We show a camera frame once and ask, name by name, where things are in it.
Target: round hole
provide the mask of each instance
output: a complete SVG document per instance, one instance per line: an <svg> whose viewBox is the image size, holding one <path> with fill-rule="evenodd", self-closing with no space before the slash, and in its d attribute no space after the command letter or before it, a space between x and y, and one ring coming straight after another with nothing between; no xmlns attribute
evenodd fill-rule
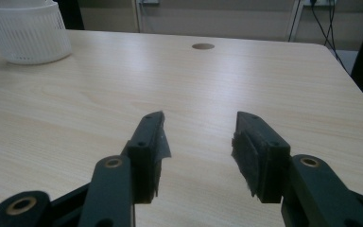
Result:
<svg viewBox="0 0 363 227"><path fill-rule="evenodd" d="M9 205L6 212L12 216L20 215L31 209L35 204L37 204L37 199L34 197L24 197Z"/></svg>
<svg viewBox="0 0 363 227"><path fill-rule="evenodd" d="M346 220L344 220L344 224L347 227L363 227L362 224L360 224L358 221L353 220L353 219L346 219Z"/></svg>
<svg viewBox="0 0 363 227"><path fill-rule="evenodd" d="M312 158L301 158L300 160L302 162L302 164L306 165L306 166L310 166L310 167L318 167L320 166L320 163Z"/></svg>
<svg viewBox="0 0 363 227"><path fill-rule="evenodd" d="M105 163L105 167L118 167L121 165L122 165L122 160L116 158L110 159Z"/></svg>
<svg viewBox="0 0 363 227"><path fill-rule="evenodd" d="M100 220L95 227L113 227L113 221L109 218Z"/></svg>
<svg viewBox="0 0 363 227"><path fill-rule="evenodd" d="M207 50L207 49L212 49L215 46L212 44L194 44L192 47L199 50Z"/></svg>

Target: cable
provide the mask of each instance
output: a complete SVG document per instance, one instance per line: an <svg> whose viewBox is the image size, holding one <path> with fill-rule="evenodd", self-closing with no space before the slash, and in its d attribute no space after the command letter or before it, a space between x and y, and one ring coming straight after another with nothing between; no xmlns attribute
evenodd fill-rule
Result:
<svg viewBox="0 0 363 227"><path fill-rule="evenodd" d="M299 0L299 3L297 4L297 7L296 7L296 13L294 14L294 19L293 19L293 25L291 25L291 30L290 30L290 35L288 36L288 41L290 42L291 40L291 35L293 34L293 27L294 27L294 24L296 24L296 17L297 17L297 13L299 11L299 7L300 7L300 2L302 0Z"/></svg>
<svg viewBox="0 0 363 227"><path fill-rule="evenodd" d="M318 16L317 16L317 14L315 13L315 11L314 11L314 5L315 5L315 2L316 1L311 1L311 10L312 10L312 13L314 14L314 17L315 17L315 20L317 21L317 23L318 23L318 25L320 26L320 31L322 32L322 35L323 35L323 37L325 38L325 41L329 44L329 46L331 46L331 48L332 48L332 50L333 50L333 52L335 53L335 57L336 57L336 59L337 59L337 61L339 61L339 63L340 63L340 65L343 67L343 69L347 72L347 69L346 69L346 67L344 66L344 64L343 64L343 61L340 59L340 56L338 55L338 53L336 52L336 49L335 49L335 46L333 45L333 44L331 44L330 43L330 41L329 41L329 39L328 39L328 37L326 36L326 34L325 34L325 31L323 30L323 27L322 27L322 25L320 24L320 20L318 19Z"/></svg>

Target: wooden table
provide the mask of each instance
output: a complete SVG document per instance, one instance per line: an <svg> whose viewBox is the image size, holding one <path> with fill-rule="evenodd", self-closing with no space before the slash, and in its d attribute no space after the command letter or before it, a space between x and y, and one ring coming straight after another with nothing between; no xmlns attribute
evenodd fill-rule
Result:
<svg viewBox="0 0 363 227"><path fill-rule="evenodd" d="M0 202L51 200L89 182L140 119L164 111L173 157L137 226L284 226L253 199L231 156L237 111L257 114L292 154L326 161L363 194L363 95L315 44L69 31L73 54L41 65L0 56ZM193 44L213 44L197 50Z"/></svg>

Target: wall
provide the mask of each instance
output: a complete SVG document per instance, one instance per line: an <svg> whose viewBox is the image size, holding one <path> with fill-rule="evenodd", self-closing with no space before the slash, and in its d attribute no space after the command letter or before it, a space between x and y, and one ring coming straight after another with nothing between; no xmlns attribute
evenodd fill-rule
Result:
<svg viewBox="0 0 363 227"><path fill-rule="evenodd" d="M298 0L160 0L136 9L132 0L79 0L86 29L285 41ZM327 9L316 9L328 27ZM363 40L363 0L337 0L338 49L358 50ZM302 9L295 42L323 44L312 11Z"/></svg>

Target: white plastic basket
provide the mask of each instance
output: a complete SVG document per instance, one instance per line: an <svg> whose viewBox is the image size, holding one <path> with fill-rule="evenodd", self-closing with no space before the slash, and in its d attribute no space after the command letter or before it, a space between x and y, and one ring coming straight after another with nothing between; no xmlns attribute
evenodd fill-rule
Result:
<svg viewBox="0 0 363 227"><path fill-rule="evenodd" d="M58 4L26 9L0 8L0 52L13 63L56 61L71 53Z"/></svg>

